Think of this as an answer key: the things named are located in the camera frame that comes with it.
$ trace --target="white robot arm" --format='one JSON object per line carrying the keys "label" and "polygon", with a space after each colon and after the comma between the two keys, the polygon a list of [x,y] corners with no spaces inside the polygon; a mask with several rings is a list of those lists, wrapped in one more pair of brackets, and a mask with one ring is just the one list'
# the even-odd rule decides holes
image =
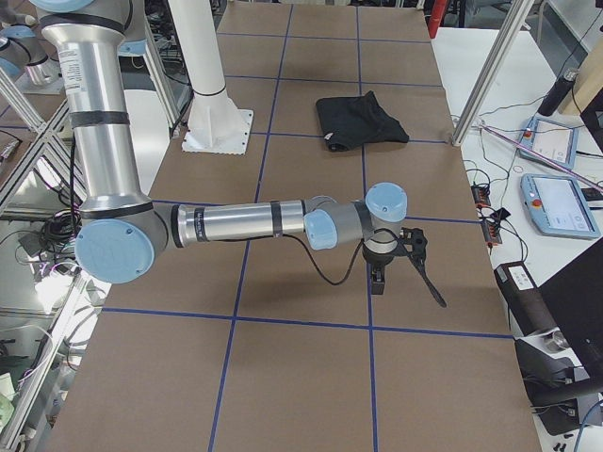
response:
{"label": "white robot arm", "polygon": [[86,175],[88,197],[80,206],[84,226],[75,254],[87,272],[126,283],[145,273],[167,248],[305,232],[315,250],[363,240],[374,293],[383,292],[384,267],[396,256],[411,258],[425,275],[427,242],[420,230],[402,228],[406,194],[394,184],[377,184],[363,201],[343,204],[318,197],[212,207],[154,205],[140,191],[118,61],[122,42],[143,36],[142,0],[30,1],[38,8],[43,36],[58,49]]}

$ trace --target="white table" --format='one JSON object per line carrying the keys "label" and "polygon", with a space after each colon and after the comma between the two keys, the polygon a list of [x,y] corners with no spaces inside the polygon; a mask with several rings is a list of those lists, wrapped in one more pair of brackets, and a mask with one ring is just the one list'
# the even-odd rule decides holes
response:
{"label": "white table", "polygon": [[[496,35],[496,30],[458,28],[440,28],[438,30],[437,38],[432,43],[452,115],[459,116],[462,113]],[[549,68],[530,33],[520,32],[486,97],[481,113],[505,105],[529,103],[544,96],[554,83],[555,78],[556,75]],[[531,118],[540,102],[499,110],[494,114],[483,116],[483,119],[487,124],[502,129],[519,129]],[[582,124],[579,117],[562,116],[557,113],[551,119],[570,126]],[[517,133],[506,135],[515,138],[518,136]],[[483,132],[483,145],[488,159],[506,169],[512,166],[513,146],[501,142],[498,138],[492,137],[486,132]],[[586,153],[600,154],[586,128],[579,129],[578,149]],[[475,162],[478,168],[486,171],[492,179],[506,176],[502,169],[488,163],[483,158],[480,135],[477,129],[467,136],[462,151],[464,159]],[[473,164],[469,162],[466,162],[465,166],[468,169],[474,168]],[[578,156],[574,170],[593,181],[603,180],[603,159]],[[530,256],[526,261],[526,267],[536,283],[542,284],[591,246],[594,241],[543,236],[536,231],[523,204],[519,188],[522,174],[531,172],[557,173],[553,169],[517,157],[513,163],[509,186],[502,205],[511,212],[512,215],[509,217],[509,221],[530,248]],[[473,181],[475,174],[475,171],[468,173],[470,181]],[[485,176],[477,174],[478,183],[485,181]],[[490,198],[495,208],[501,206],[504,187],[504,182],[495,182],[491,186]],[[603,230],[603,211],[594,211],[593,214],[599,228]],[[501,234],[503,244],[494,247],[491,255],[493,268],[504,262],[517,261],[521,255],[518,240],[504,231]],[[565,449],[566,452],[573,450],[574,439],[565,440],[562,436],[551,437],[546,433],[537,417],[535,417],[535,423],[543,451],[552,450],[552,447],[558,442],[568,443]],[[600,450],[603,450],[603,428],[588,428],[580,442],[579,452]]]}

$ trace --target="table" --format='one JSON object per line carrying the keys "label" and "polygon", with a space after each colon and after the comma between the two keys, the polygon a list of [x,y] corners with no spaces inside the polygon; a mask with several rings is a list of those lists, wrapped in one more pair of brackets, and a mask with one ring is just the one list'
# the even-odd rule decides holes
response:
{"label": "table", "polygon": [[[449,28],[439,30],[438,36],[433,42],[433,49],[442,75],[442,82],[447,91],[448,105],[452,115],[460,115],[463,111],[466,99],[473,88],[481,70],[481,65],[490,51],[496,34],[496,30]],[[555,79],[555,74],[548,67],[530,33],[522,31],[507,55],[492,89],[485,99],[481,113],[490,112],[505,105],[526,104],[534,101],[547,93]],[[540,101],[533,105],[501,109],[492,115],[484,115],[483,118],[488,124],[503,129],[519,129],[527,123],[539,104]],[[558,113],[555,113],[551,119],[570,126],[582,124],[579,117],[563,116]],[[483,146],[488,159],[498,163],[505,169],[512,168],[507,194],[502,200],[502,205],[512,213],[509,221],[530,247],[530,256],[526,261],[526,267],[536,283],[540,285],[591,246],[594,241],[564,239],[538,234],[523,205],[519,180],[524,173],[555,174],[556,171],[519,157],[514,160],[512,167],[513,148],[485,132],[483,133]],[[601,154],[585,128],[579,129],[578,149],[586,153]],[[488,172],[492,179],[505,176],[501,169],[484,159],[484,151],[477,130],[467,136],[462,150],[464,159],[477,163],[478,168]],[[469,161],[465,161],[465,165],[468,169],[474,168]],[[593,181],[603,180],[603,159],[578,156],[575,171]],[[473,173],[469,173],[468,176],[469,180],[473,180]],[[478,175],[477,180],[480,183],[484,182],[485,178]],[[495,208],[500,207],[503,192],[504,182],[497,182],[492,185],[490,197]],[[601,228],[603,226],[603,212],[594,211],[593,214],[599,228]],[[517,238],[505,231],[502,231],[501,234],[503,244],[494,247],[491,255],[493,268],[501,263],[517,261],[521,254]],[[538,342],[538,338],[531,338],[530,342],[535,344]],[[568,352],[568,354],[577,361],[573,353]],[[548,436],[539,420],[536,424],[543,450],[549,450],[560,438]],[[595,433],[593,433],[593,430],[593,428],[590,429],[590,437],[584,435],[580,452],[600,450],[603,444],[603,428]]]}
{"label": "table", "polygon": [[[399,183],[449,307],[403,261],[376,298],[364,265],[331,287],[284,239],[166,252],[111,290],[47,450],[537,450],[422,12],[234,2],[219,44],[229,95],[254,110],[248,151],[174,140],[155,202]],[[314,102],[370,89],[411,142],[329,153]],[[353,248],[316,257],[333,276]]]}

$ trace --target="blue wire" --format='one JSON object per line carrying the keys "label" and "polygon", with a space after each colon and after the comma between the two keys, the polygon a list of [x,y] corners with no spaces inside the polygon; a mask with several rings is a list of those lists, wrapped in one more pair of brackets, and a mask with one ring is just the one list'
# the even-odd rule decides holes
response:
{"label": "blue wire", "polygon": [[580,430],[578,432],[578,437],[576,438],[576,444],[574,445],[574,452],[578,452],[578,446],[580,444],[580,438],[582,438],[582,432],[584,431],[584,428],[586,427],[586,421],[588,420],[589,416],[593,413],[593,411],[595,410],[595,408],[599,407],[601,404],[603,404],[603,400],[599,400],[598,402],[596,402],[591,407],[591,409],[588,410],[588,412],[584,416],[584,419],[582,419],[582,423],[580,424]]}

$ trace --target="white label sticker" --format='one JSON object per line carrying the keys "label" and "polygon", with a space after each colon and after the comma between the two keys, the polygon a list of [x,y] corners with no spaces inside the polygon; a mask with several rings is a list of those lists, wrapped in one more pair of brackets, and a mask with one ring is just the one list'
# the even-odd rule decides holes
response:
{"label": "white label sticker", "polygon": [[58,53],[58,59],[60,60],[63,81],[65,82],[65,93],[76,94],[86,91],[79,50],[63,50]]}
{"label": "white label sticker", "polygon": [[515,284],[519,290],[528,290],[534,288],[534,284],[531,283],[526,270],[522,266],[510,266],[509,273],[511,274],[511,277],[513,278],[513,281],[515,281]]}

